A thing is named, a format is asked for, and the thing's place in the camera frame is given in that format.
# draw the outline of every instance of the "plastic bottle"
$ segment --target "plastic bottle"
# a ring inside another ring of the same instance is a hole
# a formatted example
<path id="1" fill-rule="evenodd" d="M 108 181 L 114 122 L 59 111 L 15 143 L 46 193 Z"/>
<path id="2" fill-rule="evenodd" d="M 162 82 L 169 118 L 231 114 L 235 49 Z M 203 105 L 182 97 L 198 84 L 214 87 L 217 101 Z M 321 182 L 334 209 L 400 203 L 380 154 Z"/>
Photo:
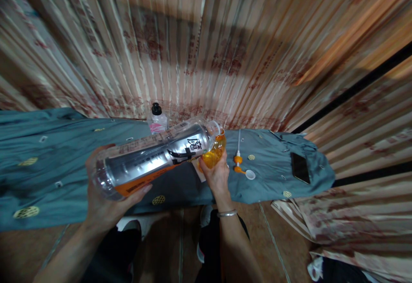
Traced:
<path id="1" fill-rule="evenodd" d="M 107 199 L 122 200 L 178 164 L 210 151 L 220 132 L 216 121 L 196 117 L 106 149 L 95 158 L 93 183 Z"/>
<path id="2" fill-rule="evenodd" d="M 202 159 L 205 162 L 206 166 L 209 168 L 215 166 L 216 163 L 219 162 L 220 158 L 222 157 L 225 148 L 226 136 L 224 135 L 224 130 L 222 130 L 220 135 L 216 136 L 212 149 L 202 156 Z"/>
<path id="3" fill-rule="evenodd" d="M 169 121 L 166 115 L 162 113 L 159 103 L 153 103 L 151 107 L 151 124 L 149 127 L 152 134 L 164 132 L 169 128 Z"/>

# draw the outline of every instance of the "white bottle cap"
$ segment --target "white bottle cap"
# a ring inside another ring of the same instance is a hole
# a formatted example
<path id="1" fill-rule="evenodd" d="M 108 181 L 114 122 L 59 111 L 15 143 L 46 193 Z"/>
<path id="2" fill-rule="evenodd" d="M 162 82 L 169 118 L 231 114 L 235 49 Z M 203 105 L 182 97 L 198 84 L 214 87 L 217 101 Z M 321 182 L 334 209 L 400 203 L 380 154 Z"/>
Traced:
<path id="1" fill-rule="evenodd" d="M 249 180 L 253 180 L 256 178 L 256 175 L 254 174 L 253 171 L 251 171 L 250 169 L 248 169 L 246 171 L 246 178 L 248 178 Z"/>

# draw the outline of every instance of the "small bottle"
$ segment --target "small bottle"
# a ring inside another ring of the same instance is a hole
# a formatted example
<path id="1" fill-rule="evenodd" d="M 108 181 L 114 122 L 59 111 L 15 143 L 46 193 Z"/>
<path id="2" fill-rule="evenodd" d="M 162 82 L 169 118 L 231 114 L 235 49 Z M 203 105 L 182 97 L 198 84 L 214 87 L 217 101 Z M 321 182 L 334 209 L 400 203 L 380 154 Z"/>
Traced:
<path id="1" fill-rule="evenodd" d="M 222 129 L 220 135 L 216 136 L 215 143 L 212 146 L 212 149 L 209 152 L 206 152 L 202 159 L 205 162 L 206 166 L 212 168 L 219 162 L 222 154 L 226 148 L 226 136 L 224 135 L 224 130 Z"/>
<path id="2" fill-rule="evenodd" d="M 159 103 L 153 103 L 151 114 L 152 123 L 149 127 L 152 134 L 164 132 L 169 128 L 168 119 L 165 114 L 162 114 Z"/>

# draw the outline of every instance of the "wrist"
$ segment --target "wrist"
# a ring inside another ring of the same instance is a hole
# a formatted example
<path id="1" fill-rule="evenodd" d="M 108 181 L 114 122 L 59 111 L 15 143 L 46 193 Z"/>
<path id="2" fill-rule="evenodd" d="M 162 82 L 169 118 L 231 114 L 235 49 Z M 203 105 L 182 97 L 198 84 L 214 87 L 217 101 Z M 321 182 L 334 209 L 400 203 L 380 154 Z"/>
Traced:
<path id="1" fill-rule="evenodd" d="M 221 192 L 220 194 L 216 194 L 214 196 L 219 212 L 227 212 L 234 209 L 229 191 Z"/>
<path id="2" fill-rule="evenodd" d="M 108 233 L 108 231 L 90 224 L 87 220 L 80 225 L 78 232 L 87 240 L 102 238 Z"/>

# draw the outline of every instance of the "silver bangle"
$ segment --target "silver bangle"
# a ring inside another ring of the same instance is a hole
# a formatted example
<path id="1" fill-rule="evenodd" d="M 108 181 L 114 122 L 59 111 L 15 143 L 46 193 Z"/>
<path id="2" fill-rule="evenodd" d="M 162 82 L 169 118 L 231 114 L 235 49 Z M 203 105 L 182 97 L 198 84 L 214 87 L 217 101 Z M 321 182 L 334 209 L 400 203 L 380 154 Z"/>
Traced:
<path id="1" fill-rule="evenodd" d="M 217 216 L 218 217 L 231 217 L 237 214 L 237 210 L 233 209 L 232 211 L 227 211 L 227 212 L 218 212 Z"/>

